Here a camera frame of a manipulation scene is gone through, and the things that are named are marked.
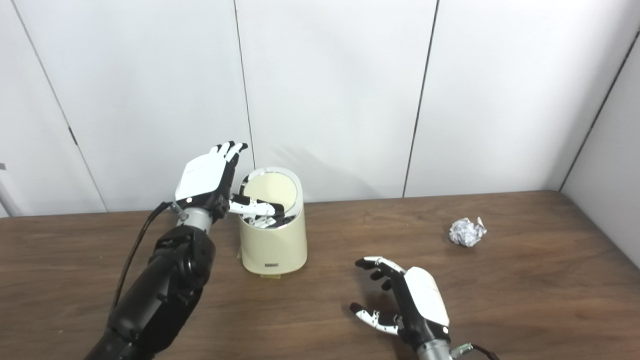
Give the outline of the white and black right hand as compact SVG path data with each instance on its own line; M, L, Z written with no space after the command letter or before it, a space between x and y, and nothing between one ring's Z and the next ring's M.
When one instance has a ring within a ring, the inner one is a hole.
M353 302L349 309L357 319L375 330L399 337L416 352L430 342L451 343L450 317L432 274L417 266L404 269L382 256L365 256L354 264L373 271L371 280L384 280L381 288L393 292L398 307L397 313L384 314Z

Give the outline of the white and black left hand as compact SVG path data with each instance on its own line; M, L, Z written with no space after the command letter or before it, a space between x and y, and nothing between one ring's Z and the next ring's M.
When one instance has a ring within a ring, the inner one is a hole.
M240 153L247 148L247 143L227 141L186 164L174 192L174 202L183 212L180 225L207 233L228 214L254 217L261 227L285 217L281 203L232 192Z

